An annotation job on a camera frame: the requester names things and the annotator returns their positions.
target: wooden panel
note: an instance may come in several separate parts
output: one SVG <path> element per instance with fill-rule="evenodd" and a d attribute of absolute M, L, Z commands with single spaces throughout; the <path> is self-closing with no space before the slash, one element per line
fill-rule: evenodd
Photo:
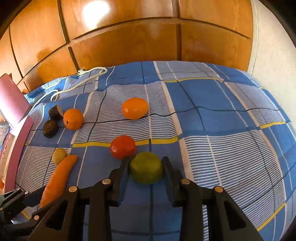
<path fill-rule="evenodd" d="M 173 17 L 171 0 L 62 0 L 70 39 L 132 19 Z"/>
<path fill-rule="evenodd" d="M 23 80 L 31 91 L 58 77 L 73 75 L 75 73 L 76 68 L 72 62 L 68 48 L 65 47 L 40 62 Z"/>
<path fill-rule="evenodd" d="M 6 30 L 3 37 L 0 39 L 0 76 L 5 73 L 12 73 L 12 80 L 16 84 L 22 78 L 17 69 L 17 65 L 12 54 L 9 39 L 9 30 Z"/>
<path fill-rule="evenodd" d="M 177 60 L 174 23 L 128 23 L 72 46 L 80 68 Z"/>
<path fill-rule="evenodd" d="M 17 86 L 23 94 L 29 93 L 29 90 L 27 89 L 26 85 L 24 84 L 24 81 L 19 82 L 17 84 Z"/>
<path fill-rule="evenodd" d="M 247 71 L 252 40 L 205 23 L 184 23 L 182 60 L 225 65 Z"/>
<path fill-rule="evenodd" d="M 10 1 L 7 5 L 9 5 L 9 8 L 12 10 L 7 12 L 5 8 L 1 9 L 1 13 L 4 13 L 0 18 L 1 26 L 0 26 L 0 38 L 3 36 L 5 31 L 8 29 L 12 21 L 15 19 L 17 14 L 30 2 L 31 0 L 17 0 L 17 1 Z"/>
<path fill-rule="evenodd" d="M 181 18 L 213 23 L 253 36 L 250 0 L 179 0 Z"/>
<path fill-rule="evenodd" d="M 57 0 L 33 0 L 12 22 L 11 40 L 23 75 L 65 44 Z"/>

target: white electrical cable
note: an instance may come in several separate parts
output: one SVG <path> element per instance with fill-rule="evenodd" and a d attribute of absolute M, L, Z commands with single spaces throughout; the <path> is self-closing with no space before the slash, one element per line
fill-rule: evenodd
<path fill-rule="evenodd" d="M 63 90 L 63 91 L 58 91 L 58 90 L 52 90 L 48 93 L 46 93 L 45 95 L 43 95 L 34 105 L 33 107 L 31 108 L 31 110 L 29 111 L 29 113 L 34 109 L 34 107 L 36 105 L 38 105 L 40 103 L 41 100 L 43 100 L 46 96 L 48 96 L 49 94 L 51 94 L 52 92 L 56 92 L 55 94 L 52 95 L 52 97 L 50 97 L 50 101 L 53 102 L 53 101 L 57 101 L 57 99 L 59 98 L 59 94 L 62 94 L 62 93 L 66 93 L 66 92 L 69 92 L 69 91 L 72 91 L 74 89 L 76 89 L 77 87 L 83 85 L 85 82 L 89 81 L 90 79 L 93 79 L 95 77 L 98 77 L 98 76 L 101 76 L 103 74 L 106 74 L 108 72 L 108 69 L 106 69 L 105 67 L 95 67 L 95 68 L 92 68 L 90 70 L 83 70 L 83 69 L 80 69 L 77 73 L 77 75 L 79 77 L 81 77 L 83 74 L 86 74 L 92 70 L 95 70 L 95 69 L 100 69 L 101 71 L 98 73 L 98 74 L 95 74 L 91 77 L 88 77 L 86 78 L 84 81 L 81 81 L 79 84 L 75 85 L 74 87 L 72 87 L 71 89 L 67 89 L 67 90 Z"/>
<path fill-rule="evenodd" d="M 87 70 L 87 71 L 85 71 L 85 70 L 81 70 L 81 69 L 80 69 L 80 70 L 78 71 L 77 75 L 80 77 L 82 74 L 86 74 L 86 73 L 88 73 L 88 72 L 90 72 L 90 71 L 92 71 L 92 70 L 94 70 L 94 69 L 101 69 L 101 70 L 104 70 L 104 72 L 100 71 L 98 74 L 95 74 L 95 75 L 93 75 L 93 76 L 91 76 L 91 77 L 86 78 L 84 81 L 81 81 L 79 84 L 75 85 L 75 86 L 72 87 L 71 89 L 67 89 L 67 90 L 63 90 L 63 91 L 58 91 L 57 93 L 53 94 L 53 95 L 50 97 L 50 101 L 52 102 L 52 99 L 53 99 L 53 97 L 55 97 L 55 96 L 56 96 L 56 99 L 55 99 L 54 101 L 56 101 L 57 98 L 58 98 L 58 96 L 59 96 L 59 94 L 66 93 L 66 92 L 69 92 L 69 91 L 72 91 L 72 90 L 76 89 L 77 87 L 83 85 L 85 82 L 89 81 L 90 79 L 95 78 L 95 77 L 98 77 L 98 76 L 101 76 L 101 75 L 106 74 L 106 73 L 108 72 L 108 69 L 106 69 L 105 67 L 96 67 L 96 68 L 92 68 L 92 69 Z"/>
<path fill-rule="evenodd" d="M 48 93 L 46 93 L 45 95 L 43 95 L 39 100 L 37 100 L 37 102 L 33 105 L 33 107 L 31 108 L 31 110 L 29 111 L 29 113 L 35 108 L 36 105 L 38 105 L 40 103 L 41 100 L 43 100 L 46 96 L 48 96 L 49 94 L 51 94 L 52 92 L 59 92 L 58 90 L 52 90 Z"/>

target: white wall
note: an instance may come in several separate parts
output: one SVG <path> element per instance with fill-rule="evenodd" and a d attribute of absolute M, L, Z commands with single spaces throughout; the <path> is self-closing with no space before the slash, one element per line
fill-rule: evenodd
<path fill-rule="evenodd" d="M 251 1 L 255 34 L 248 72 L 274 96 L 296 126 L 296 48 L 277 18 L 259 0 Z"/>

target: red tomato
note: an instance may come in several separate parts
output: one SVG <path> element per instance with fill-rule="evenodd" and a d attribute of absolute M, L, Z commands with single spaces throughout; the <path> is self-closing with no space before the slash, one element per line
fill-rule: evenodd
<path fill-rule="evenodd" d="M 124 156 L 135 155 L 136 143 L 129 136 L 119 136 L 111 142 L 110 151 L 115 158 L 122 160 Z"/>

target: green apple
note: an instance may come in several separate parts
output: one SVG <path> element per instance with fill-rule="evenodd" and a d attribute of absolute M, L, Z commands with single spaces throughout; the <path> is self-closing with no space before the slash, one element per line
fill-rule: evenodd
<path fill-rule="evenodd" d="M 153 184 L 163 177 L 163 165 L 157 155 L 141 152 L 131 161 L 132 178 L 141 184 Z"/>

